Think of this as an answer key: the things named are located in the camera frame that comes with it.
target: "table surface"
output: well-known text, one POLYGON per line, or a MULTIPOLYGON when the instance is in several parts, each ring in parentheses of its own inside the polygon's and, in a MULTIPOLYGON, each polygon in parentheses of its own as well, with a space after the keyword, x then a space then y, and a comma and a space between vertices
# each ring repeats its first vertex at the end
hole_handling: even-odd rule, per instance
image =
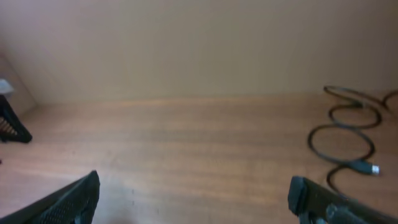
MULTIPOLYGON (((93 223, 298 223, 287 207, 290 179, 326 185, 335 165, 309 151, 306 138, 330 122, 335 103, 326 95, 279 95, 41 106, 21 118, 30 144, 0 145, 0 216, 96 169, 101 193, 93 223)), ((337 116, 372 119, 365 111, 337 116)), ((343 170, 335 182, 398 217, 398 119, 383 118, 365 131, 382 175, 343 170)), ((315 144, 342 158, 367 151, 341 130, 322 131, 315 144)))

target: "wooden tabletop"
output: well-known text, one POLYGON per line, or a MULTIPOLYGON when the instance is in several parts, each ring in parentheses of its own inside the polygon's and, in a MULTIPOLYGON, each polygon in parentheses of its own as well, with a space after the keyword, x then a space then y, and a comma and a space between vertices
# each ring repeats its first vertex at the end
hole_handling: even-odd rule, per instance
MULTIPOLYGON (((42 106, 21 118, 30 144, 0 145, 0 216, 96 169, 93 223, 298 223, 287 206, 290 179, 303 175, 326 186, 335 165, 308 150, 306 138, 330 122, 334 103, 325 95, 284 95, 42 106)), ((337 116, 372 118, 365 111, 337 116)), ((365 131, 381 176, 343 170, 335 182, 398 217, 398 122, 383 116, 381 126, 365 131)), ((342 158, 367 151, 347 131, 323 131, 314 141, 342 158)))

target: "cord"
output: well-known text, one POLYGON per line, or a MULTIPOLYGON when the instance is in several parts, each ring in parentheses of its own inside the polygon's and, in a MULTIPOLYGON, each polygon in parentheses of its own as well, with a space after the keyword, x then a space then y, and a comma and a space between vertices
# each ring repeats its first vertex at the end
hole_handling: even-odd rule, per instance
POLYGON ((336 105, 336 106, 333 106, 332 108, 330 108, 330 110, 328 112, 328 116, 333 123, 332 124, 323 124, 323 125, 313 128, 310 131, 310 133, 308 134, 307 144, 308 144, 308 147, 311 149, 311 151, 313 151, 317 156, 321 157, 322 159, 324 159, 326 161, 338 164, 337 167, 333 168, 331 171, 328 172, 326 181, 327 181, 329 187, 331 189, 333 189, 336 193, 340 194, 343 197, 348 198, 348 196, 341 193, 341 191, 336 187, 336 185, 332 181, 332 177, 341 169, 352 169, 352 170, 355 170, 356 172, 366 174, 366 175, 371 175, 371 174, 378 175, 379 174, 379 172, 380 172, 379 167, 375 166, 367 161, 367 159, 372 157, 373 154, 376 152, 376 147, 374 146, 372 139, 370 139, 367 135, 362 133, 361 130, 375 128, 382 123, 382 116, 381 116, 379 110, 374 105, 377 105, 378 107, 383 108, 386 111, 390 112, 390 109, 389 109, 387 103, 393 96, 398 95, 398 90, 388 93, 382 100, 379 100, 373 96, 367 95, 365 93, 361 93, 356 90, 339 87, 339 86, 324 86, 323 91, 329 95, 332 95, 332 96, 335 96, 337 98, 347 101, 348 104, 336 105), (342 93, 349 93, 350 96, 343 95, 342 93), (374 121, 370 124, 363 124, 363 125, 346 124, 344 122, 337 120, 334 117, 334 112, 336 112, 338 110, 369 110, 374 114, 374 121), (351 131, 352 133, 356 134, 361 139, 363 139, 369 146, 368 153, 359 158, 350 159, 350 160, 337 159, 337 158, 328 156, 324 153, 321 153, 313 145, 313 143, 312 143, 313 137, 318 131, 320 131, 322 129, 330 129, 330 128, 345 129, 345 130, 351 131))

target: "metal connector tip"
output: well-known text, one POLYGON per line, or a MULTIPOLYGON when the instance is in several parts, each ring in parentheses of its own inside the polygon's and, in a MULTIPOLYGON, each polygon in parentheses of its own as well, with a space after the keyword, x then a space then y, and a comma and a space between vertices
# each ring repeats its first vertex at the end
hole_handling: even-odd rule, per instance
POLYGON ((379 175, 379 174, 380 174, 380 168, 379 168, 379 166, 373 165, 373 166, 372 166, 372 173, 373 173, 374 175, 379 175))

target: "wall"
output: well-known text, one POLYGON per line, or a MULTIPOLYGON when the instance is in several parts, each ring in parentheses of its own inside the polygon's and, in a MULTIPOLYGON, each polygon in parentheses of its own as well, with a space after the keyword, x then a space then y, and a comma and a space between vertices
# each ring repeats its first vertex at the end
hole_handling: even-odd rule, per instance
POLYGON ((33 109, 36 102, 3 56, 3 50, 4 46, 0 40, 0 78, 6 79, 14 88, 14 93, 7 100, 14 112, 21 115, 33 109))
POLYGON ((2 0, 39 103, 398 85, 396 0, 2 0))

